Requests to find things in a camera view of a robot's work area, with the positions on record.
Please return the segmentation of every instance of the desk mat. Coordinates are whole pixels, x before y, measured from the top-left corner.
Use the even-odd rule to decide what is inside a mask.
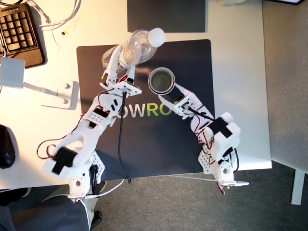
[[[77,48],[78,74],[82,112],[86,112],[103,88],[102,55],[110,46]],[[202,172],[197,157],[201,146],[190,129],[190,119],[182,120],[161,105],[148,87],[148,76],[157,67],[169,68],[176,82],[196,96],[214,115],[211,42],[209,40],[166,42],[155,56],[136,67],[135,85],[142,94],[127,98],[127,116],[123,120],[121,154],[131,177],[149,177]],[[170,100],[178,100],[173,90]],[[125,178],[118,160],[120,119],[107,127],[96,150],[106,169],[103,180]]]

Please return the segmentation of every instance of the gray carpet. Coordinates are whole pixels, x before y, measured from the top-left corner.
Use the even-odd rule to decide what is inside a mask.
[[[278,21],[294,26],[294,21],[290,21],[295,20],[297,26],[307,23],[308,1],[299,6],[264,2],[263,8],[265,54],[267,61],[274,65],[275,52],[286,49],[275,47],[277,38],[284,39],[281,32],[284,23]],[[292,42],[292,34],[286,36]],[[268,67],[267,71],[273,74],[274,69]],[[293,169],[273,162],[273,169],[238,172],[236,179],[248,181],[250,185],[231,188],[225,196],[213,182],[173,177],[137,179],[130,185],[125,182],[98,201],[97,209],[103,213],[103,222],[95,230],[307,231],[308,178],[301,206],[290,205],[293,178]],[[108,188],[116,183],[111,182]],[[10,204],[12,214],[39,202],[55,188],[33,189],[27,198]]]
[[[308,1],[263,6],[271,157],[308,173]]]

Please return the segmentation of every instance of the desk leg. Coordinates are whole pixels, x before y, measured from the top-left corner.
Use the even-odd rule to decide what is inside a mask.
[[[302,200],[303,186],[304,186],[305,173],[300,170],[295,170],[293,192],[292,192],[292,205],[300,205]]]

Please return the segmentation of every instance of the computer mouse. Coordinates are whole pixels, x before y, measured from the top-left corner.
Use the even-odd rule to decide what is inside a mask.
[[[8,129],[0,124],[0,168],[9,168],[14,161],[15,150]]]

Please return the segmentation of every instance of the keyboard key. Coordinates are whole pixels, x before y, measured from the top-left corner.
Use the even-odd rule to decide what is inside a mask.
[[[19,15],[20,15],[21,18],[25,18],[26,17],[26,13],[25,12],[21,12],[21,13],[19,13]]]
[[[10,37],[6,38],[6,39],[5,39],[5,42],[6,42],[7,44],[12,43],[11,38],[10,38]]]
[[[29,29],[29,25],[28,25],[27,20],[26,20],[26,19],[23,19],[23,20],[21,20],[21,22],[22,22],[22,24],[23,24],[24,31],[25,31],[25,32],[29,32],[30,29]]]
[[[2,28],[2,30],[7,30],[7,29],[8,29],[8,27],[6,26],[6,24],[1,24],[1,28]]]
[[[21,47],[22,47],[22,48],[27,47],[26,41],[23,41],[23,42],[21,42],[20,44],[21,44]]]
[[[3,32],[3,34],[4,34],[5,37],[10,36],[10,34],[9,34],[9,32],[8,32],[7,30],[5,30],[5,31]]]
[[[8,23],[8,26],[9,26],[9,29],[12,29],[12,28],[14,28],[14,23],[9,22],[9,23]]]
[[[10,15],[5,16],[6,17],[6,21],[10,22],[12,20],[12,17]]]
[[[20,40],[20,41],[25,40],[25,36],[24,36],[24,35],[19,35],[19,40]]]
[[[21,27],[17,28],[17,33],[18,33],[18,34],[22,34],[22,33],[23,33],[23,30],[22,30]]]
[[[14,50],[19,49],[19,48],[20,48],[20,46],[19,46],[18,42],[8,45],[8,50],[9,51],[14,51]]]
[[[13,42],[18,42],[18,37],[17,36],[13,36],[12,40],[13,40]]]
[[[12,36],[13,36],[13,35],[16,35],[16,30],[15,30],[15,29],[11,29],[11,30],[10,30],[10,33],[11,33]]]
[[[18,14],[17,14],[17,13],[13,14],[13,19],[14,19],[14,20],[19,19],[19,17],[18,17]]]
[[[20,25],[20,21],[19,21],[19,20],[15,21],[15,26],[16,26],[16,27],[21,26],[21,25]]]
[[[30,33],[26,33],[26,38],[27,38],[27,42],[28,42],[29,46],[30,47],[33,46],[34,43],[33,43],[32,36],[31,36]]]

